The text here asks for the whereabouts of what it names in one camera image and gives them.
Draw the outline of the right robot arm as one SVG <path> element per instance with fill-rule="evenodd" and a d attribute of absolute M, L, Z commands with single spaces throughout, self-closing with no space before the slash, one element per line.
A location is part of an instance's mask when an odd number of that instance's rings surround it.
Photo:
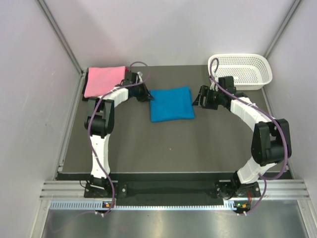
<path fill-rule="evenodd" d="M 279 163 L 287 165 L 292 155 L 288 121 L 273 118 L 245 93 L 237 92 L 232 76 L 220 77 L 211 86 L 202 85 L 192 105 L 210 110 L 223 106 L 253 132 L 251 158 L 233 174 L 229 191 L 221 190 L 220 194 L 243 196 L 254 188 L 268 169 Z"/>

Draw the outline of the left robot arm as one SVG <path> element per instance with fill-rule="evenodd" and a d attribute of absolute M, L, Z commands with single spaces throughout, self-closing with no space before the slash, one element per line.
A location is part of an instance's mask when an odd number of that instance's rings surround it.
<path fill-rule="evenodd" d="M 140 71 L 128 71 L 124 79 L 106 94 L 88 99 L 88 115 L 84 126 L 92 150 L 92 170 L 87 180 L 86 197 L 115 196 L 108 161 L 108 144 L 114 129 L 115 108 L 131 98 L 136 98 L 139 102 L 150 102 L 154 99 L 142 76 Z"/>

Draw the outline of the blue t shirt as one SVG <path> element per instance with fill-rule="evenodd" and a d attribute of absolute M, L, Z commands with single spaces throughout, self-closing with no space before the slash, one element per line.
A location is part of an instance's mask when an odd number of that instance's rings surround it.
<path fill-rule="evenodd" d="M 150 101 L 151 122 L 195 118 L 192 94 L 188 86 L 151 90 L 150 93 L 154 97 Z"/>

